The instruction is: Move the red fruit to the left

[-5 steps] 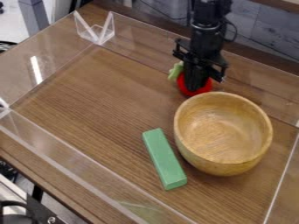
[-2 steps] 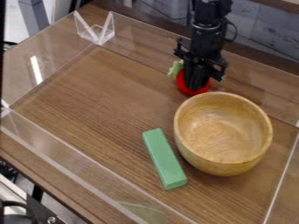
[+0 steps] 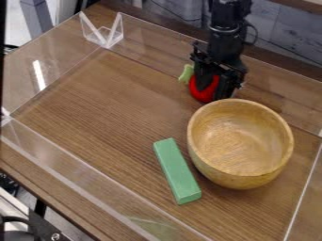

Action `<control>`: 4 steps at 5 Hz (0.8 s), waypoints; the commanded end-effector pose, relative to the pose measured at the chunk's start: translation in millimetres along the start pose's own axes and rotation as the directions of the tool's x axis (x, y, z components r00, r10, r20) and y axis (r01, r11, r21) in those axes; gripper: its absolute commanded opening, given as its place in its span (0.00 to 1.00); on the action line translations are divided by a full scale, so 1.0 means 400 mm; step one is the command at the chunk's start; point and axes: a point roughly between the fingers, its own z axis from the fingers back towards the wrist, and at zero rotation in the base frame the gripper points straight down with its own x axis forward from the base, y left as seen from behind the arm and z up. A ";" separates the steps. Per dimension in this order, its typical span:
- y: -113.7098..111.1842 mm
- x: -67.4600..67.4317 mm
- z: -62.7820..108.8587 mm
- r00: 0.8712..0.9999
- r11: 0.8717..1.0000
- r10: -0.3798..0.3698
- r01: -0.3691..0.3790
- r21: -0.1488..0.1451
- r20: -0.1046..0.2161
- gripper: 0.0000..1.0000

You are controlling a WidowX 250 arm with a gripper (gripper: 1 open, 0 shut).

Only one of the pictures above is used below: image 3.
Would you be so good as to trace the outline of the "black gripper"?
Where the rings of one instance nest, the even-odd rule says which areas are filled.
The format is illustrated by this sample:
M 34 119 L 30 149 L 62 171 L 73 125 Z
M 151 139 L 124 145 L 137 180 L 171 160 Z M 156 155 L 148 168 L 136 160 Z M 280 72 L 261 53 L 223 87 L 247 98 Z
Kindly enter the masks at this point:
M 239 56 L 228 60 L 216 60 L 207 52 L 207 44 L 195 40 L 192 42 L 189 59 L 193 62 L 196 89 L 204 90 L 212 82 L 212 77 L 219 76 L 219 85 L 215 89 L 212 100 L 217 101 L 231 97 L 232 92 L 241 86 L 247 74 L 247 66 Z

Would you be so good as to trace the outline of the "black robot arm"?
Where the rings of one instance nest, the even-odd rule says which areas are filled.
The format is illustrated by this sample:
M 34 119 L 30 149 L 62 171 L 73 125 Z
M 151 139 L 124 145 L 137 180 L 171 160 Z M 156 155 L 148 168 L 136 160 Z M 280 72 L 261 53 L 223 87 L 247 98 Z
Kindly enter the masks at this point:
M 229 98 L 244 82 L 247 66 L 240 55 L 247 44 L 252 1 L 208 0 L 208 5 L 208 41 L 192 43 L 193 72 L 188 80 L 191 96 L 205 104 Z

